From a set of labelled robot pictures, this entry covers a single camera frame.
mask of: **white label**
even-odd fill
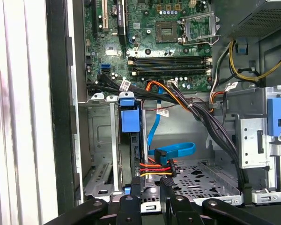
[[[169,110],[166,109],[157,109],[156,114],[159,114],[161,116],[169,117]]]
[[[130,87],[131,82],[128,80],[123,80],[120,86],[119,91],[128,91]]]
[[[234,89],[234,88],[236,88],[237,84],[238,84],[238,81],[237,81],[237,82],[232,83],[232,84],[231,84],[231,88],[230,88],[230,89]]]
[[[230,86],[228,86],[228,87],[226,88],[225,92],[229,92],[231,89],[236,88],[237,84],[238,84],[238,82],[232,83]]]

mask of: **blue drive latch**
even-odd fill
[[[281,134],[281,97],[267,100],[268,135],[278,137]]]
[[[134,98],[123,98],[120,99],[120,106],[135,106]],[[122,120],[122,132],[123,133],[134,133],[140,132],[140,110],[138,106],[136,109],[127,109],[121,111],[121,120]]]

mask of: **perforated metal panel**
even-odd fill
[[[263,37],[281,27],[281,9],[262,9],[243,22],[231,37]]]

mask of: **motherboard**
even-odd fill
[[[92,0],[85,5],[87,80],[105,73],[145,88],[152,80],[183,92],[211,86],[208,0]]]

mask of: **cpu socket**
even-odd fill
[[[156,42],[157,43],[177,42],[177,22],[176,21],[156,22]]]

